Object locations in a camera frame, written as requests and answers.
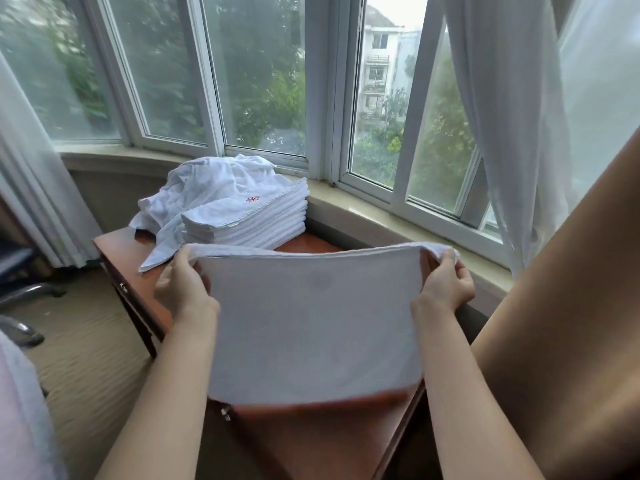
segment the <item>brown tabletop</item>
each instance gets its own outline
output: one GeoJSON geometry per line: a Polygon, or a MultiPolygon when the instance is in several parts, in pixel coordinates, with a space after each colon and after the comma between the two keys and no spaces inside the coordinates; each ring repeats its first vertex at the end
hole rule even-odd
{"type": "MultiPolygon", "coordinates": [[[[138,268],[154,247],[153,234],[119,229],[95,239],[116,290],[142,310],[158,338],[172,327],[167,309],[153,297],[165,265],[146,273],[138,268]]],[[[340,249],[304,233],[279,251],[331,253],[340,249]]],[[[379,479],[406,427],[424,387],[391,391],[331,404],[235,407],[212,401],[228,415],[231,430],[252,451],[271,478],[294,480],[379,479]]]]}

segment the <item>brown curtain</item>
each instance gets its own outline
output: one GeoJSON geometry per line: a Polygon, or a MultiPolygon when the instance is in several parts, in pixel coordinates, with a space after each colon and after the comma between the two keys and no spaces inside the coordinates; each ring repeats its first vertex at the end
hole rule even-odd
{"type": "Polygon", "coordinates": [[[472,348],[548,480],[640,460],[640,130],[472,348]]]}
{"type": "MultiPolygon", "coordinates": [[[[0,237],[28,248],[36,247],[2,198],[0,198],[0,237]]],[[[36,276],[47,278],[54,269],[46,259],[36,258],[30,263],[29,270],[36,276]]]]}

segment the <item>table leg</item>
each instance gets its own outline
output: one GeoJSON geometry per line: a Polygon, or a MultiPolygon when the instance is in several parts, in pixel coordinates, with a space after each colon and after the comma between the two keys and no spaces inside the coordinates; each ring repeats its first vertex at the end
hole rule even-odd
{"type": "Polygon", "coordinates": [[[140,320],[140,317],[135,312],[135,310],[132,309],[130,304],[128,304],[127,300],[125,300],[122,297],[122,295],[120,294],[120,292],[118,291],[115,285],[113,286],[113,288],[116,291],[118,298],[120,298],[120,301],[122,302],[122,306],[124,306],[124,309],[127,311],[127,314],[129,315],[129,318],[131,319],[133,326],[136,327],[136,330],[138,331],[138,334],[142,339],[142,342],[144,343],[145,347],[149,351],[149,355],[151,355],[151,357],[155,359],[157,356],[157,352],[156,352],[156,346],[154,345],[153,340],[151,339],[152,338],[151,332],[149,331],[147,326],[142,322],[142,320],[140,320]]]}

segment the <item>building roof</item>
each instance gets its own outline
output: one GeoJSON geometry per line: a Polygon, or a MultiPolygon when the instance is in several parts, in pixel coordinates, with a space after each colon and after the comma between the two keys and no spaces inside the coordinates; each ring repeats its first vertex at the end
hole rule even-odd
{"type": "Polygon", "coordinates": [[[367,5],[364,24],[371,27],[396,27],[397,25],[382,15],[377,8],[367,5]]]}

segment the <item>sky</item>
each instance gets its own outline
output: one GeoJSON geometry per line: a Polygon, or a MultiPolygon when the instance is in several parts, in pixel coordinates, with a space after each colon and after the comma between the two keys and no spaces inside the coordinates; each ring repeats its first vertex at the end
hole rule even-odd
{"type": "Polygon", "coordinates": [[[367,5],[373,5],[396,25],[421,29],[427,0],[367,0],[367,5]]]}

